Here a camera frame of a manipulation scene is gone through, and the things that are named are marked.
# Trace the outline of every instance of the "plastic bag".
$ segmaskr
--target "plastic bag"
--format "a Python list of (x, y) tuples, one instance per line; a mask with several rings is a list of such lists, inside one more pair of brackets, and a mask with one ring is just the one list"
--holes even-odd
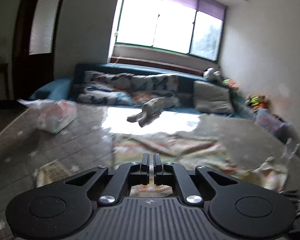
[(287, 128), (287, 124), (285, 122), (281, 122), (279, 119), (274, 118), (265, 108), (258, 109), (254, 123), (266, 129), (277, 138)]
[(58, 133), (77, 117), (77, 105), (67, 100), (53, 101), (49, 99), (25, 101), (18, 100), (28, 108), (38, 109), (38, 129), (50, 133)]

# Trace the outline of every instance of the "sofa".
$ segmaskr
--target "sofa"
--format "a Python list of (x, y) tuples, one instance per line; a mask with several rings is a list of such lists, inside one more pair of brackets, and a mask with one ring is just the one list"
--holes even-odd
[[(169, 111), (200, 114), (194, 109), (194, 81), (208, 82), (203, 77), (195, 76), (176, 71), (134, 66), (126, 64), (77, 64), (73, 78), (62, 77), (53, 82), (39, 88), (31, 95), (30, 100), (67, 99), (77, 102), (78, 95), (82, 92), (82, 84), (85, 79), (85, 71), (97, 71), (101, 73), (119, 74), (132, 73), (135, 75), (159, 75), (159, 74), (175, 74), (178, 77), (178, 90), (176, 95), (179, 98), (179, 106), (168, 109)], [(214, 83), (214, 85), (225, 87), (222, 84)], [(223, 114), (228, 117), (248, 118), (254, 120), (253, 112), (245, 106), (245, 100), (238, 96), (235, 91), (230, 90), (230, 99), (234, 108), (234, 114)]]

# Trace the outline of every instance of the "silver screw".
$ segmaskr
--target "silver screw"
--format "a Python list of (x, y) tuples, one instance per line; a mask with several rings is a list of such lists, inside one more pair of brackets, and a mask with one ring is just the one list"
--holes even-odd
[(113, 196), (106, 195), (106, 196), (101, 196), (101, 197), (99, 198), (99, 200), (100, 200), (100, 202), (102, 202), (102, 203), (108, 204), (108, 203), (114, 202), (114, 201), (115, 201), (115, 198), (114, 198)]
[(202, 201), (202, 197), (197, 196), (197, 195), (191, 195), (191, 196), (186, 197), (186, 201), (188, 201), (189, 203), (192, 203), (192, 204), (196, 204), (196, 203), (199, 203)]

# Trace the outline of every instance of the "dark brown door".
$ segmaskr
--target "dark brown door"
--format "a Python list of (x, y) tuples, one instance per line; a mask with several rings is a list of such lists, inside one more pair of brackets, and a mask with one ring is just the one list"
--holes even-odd
[(13, 42), (14, 98), (28, 99), (53, 81), (54, 43), (62, 0), (21, 0)]

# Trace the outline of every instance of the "wooden side table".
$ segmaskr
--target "wooden side table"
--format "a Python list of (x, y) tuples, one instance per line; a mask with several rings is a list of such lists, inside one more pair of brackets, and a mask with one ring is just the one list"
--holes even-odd
[(7, 63), (6, 64), (0, 64), (0, 73), (3, 73), (3, 75), (4, 75), (6, 96), (7, 96), (7, 100), (9, 100), (10, 96), (9, 96), (8, 64)]

